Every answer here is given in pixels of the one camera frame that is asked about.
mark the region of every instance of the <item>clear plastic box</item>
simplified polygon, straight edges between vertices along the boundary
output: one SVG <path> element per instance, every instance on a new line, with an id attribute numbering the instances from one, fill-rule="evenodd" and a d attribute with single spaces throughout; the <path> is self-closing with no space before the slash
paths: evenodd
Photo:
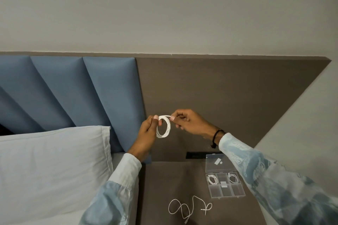
<path id="1" fill-rule="evenodd" d="M 233 163 L 224 154 L 209 154 L 205 159 L 205 177 L 211 198 L 223 197 L 244 197 L 245 192 L 240 181 L 239 175 Z M 214 175 L 217 178 L 217 184 L 211 184 L 208 181 L 208 175 Z"/>

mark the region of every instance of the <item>mattress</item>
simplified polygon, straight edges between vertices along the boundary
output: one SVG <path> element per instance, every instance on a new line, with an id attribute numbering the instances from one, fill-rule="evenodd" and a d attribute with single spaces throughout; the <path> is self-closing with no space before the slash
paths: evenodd
<path id="1" fill-rule="evenodd" d="M 115 170 L 117 165 L 120 163 L 124 153 L 115 153 L 112 154 L 112 165 Z M 135 225 L 136 223 L 136 212 L 137 212 L 137 201 L 139 195 L 139 179 L 136 179 L 134 192 L 134 198 L 132 202 L 132 208 L 130 211 L 129 225 Z M 80 218 L 85 210 L 79 210 L 67 214 L 56 215 L 47 219 L 40 219 L 35 221 L 28 221 L 24 223 L 16 223 L 13 225 L 78 225 Z"/>

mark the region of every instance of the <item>upholstered headboard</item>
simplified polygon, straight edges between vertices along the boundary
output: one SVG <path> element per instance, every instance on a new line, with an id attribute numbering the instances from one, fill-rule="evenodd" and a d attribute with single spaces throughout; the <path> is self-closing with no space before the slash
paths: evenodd
<path id="1" fill-rule="evenodd" d="M 135 59 L 0 56 L 0 114 L 13 133 L 111 126 L 111 151 L 127 151 L 145 119 Z"/>

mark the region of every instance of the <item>white cable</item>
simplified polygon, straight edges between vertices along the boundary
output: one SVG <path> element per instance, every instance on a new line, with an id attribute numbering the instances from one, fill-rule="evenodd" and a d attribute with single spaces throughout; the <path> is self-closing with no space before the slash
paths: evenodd
<path id="1" fill-rule="evenodd" d="M 207 176 L 207 178 L 208 178 L 208 181 L 210 182 L 210 184 L 218 184 L 218 180 L 217 180 L 216 176 L 214 176 L 213 174 L 209 174 L 209 175 Z"/>
<path id="2" fill-rule="evenodd" d="M 229 181 L 230 181 L 231 183 L 239 183 L 239 179 L 238 179 L 238 177 L 237 177 L 235 174 L 233 174 L 233 173 L 228 173 L 228 177 L 229 177 Z"/>
<path id="3" fill-rule="evenodd" d="M 160 135 L 159 132 L 158 132 L 158 127 L 157 127 L 156 128 L 156 136 L 157 136 L 157 138 L 165 138 L 165 137 L 167 137 L 169 135 L 169 132 L 170 132 L 170 120 L 167 117 L 171 117 L 171 116 L 164 115 L 164 116 L 159 116 L 158 117 L 158 120 L 163 119 L 164 121 L 167 122 L 167 130 L 166 130 L 166 132 L 163 135 Z"/>
<path id="4" fill-rule="evenodd" d="M 175 198 L 175 199 L 171 200 L 171 202 L 169 203 L 169 206 L 168 206 L 168 211 L 169 211 L 169 213 L 170 213 L 170 214 L 176 214 L 176 213 L 179 211 L 179 209 L 181 208 L 182 218 L 183 218 L 183 219 L 186 219 L 185 222 L 184 222 L 184 224 L 187 224 L 187 222 L 188 222 L 188 220 L 189 220 L 189 217 L 190 217 L 190 216 L 192 215 L 192 213 L 194 212 L 194 197 L 196 197 L 196 198 L 198 198 L 199 200 L 202 200 L 202 201 L 203 201 L 203 199 L 200 199 L 200 198 L 197 197 L 197 196 L 193 196 L 193 197 L 192 197 L 192 211 L 191 211 L 191 212 L 190 212 L 189 206 L 188 206 L 187 204 L 181 204 L 181 202 Z M 179 202 L 179 203 L 180 203 L 180 206 L 179 206 L 179 208 L 176 210 L 176 212 L 172 213 L 172 212 L 170 212 L 170 209 L 169 209 L 169 208 L 170 208 L 170 204 L 171 204 L 174 200 L 176 200 L 177 202 Z M 206 212 L 209 211 L 209 210 L 212 208 L 212 203 L 209 203 L 209 204 L 207 204 L 207 205 L 205 204 L 204 201 L 203 201 L 203 203 L 204 203 L 205 208 L 201 208 L 201 210 L 202 210 L 202 211 L 205 211 L 205 215 L 206 215 Z M 188 208 L 188 211 L 189 211 L 189 215 L 188 215 L 188 216 L 185 216 L 185 217 L 183 216 L 183 210 L 182 210 L 182 206 L 184 206 L 184 205 Z"/>

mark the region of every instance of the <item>blue and white patterned shirt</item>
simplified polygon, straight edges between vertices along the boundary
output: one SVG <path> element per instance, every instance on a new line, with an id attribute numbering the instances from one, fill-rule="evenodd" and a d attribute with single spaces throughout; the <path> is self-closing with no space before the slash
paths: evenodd
<path id="1" fill-rule="evenodd" d="M 222 137 L 219 149 L 278 224 L 338 224 L 338 198 L 328 196 L 310 178 L 287 171 L 230 133 Z M 140 168 L 137 158 L 125 154 L 79 225 L 128 225 L 132 190 Z"/>

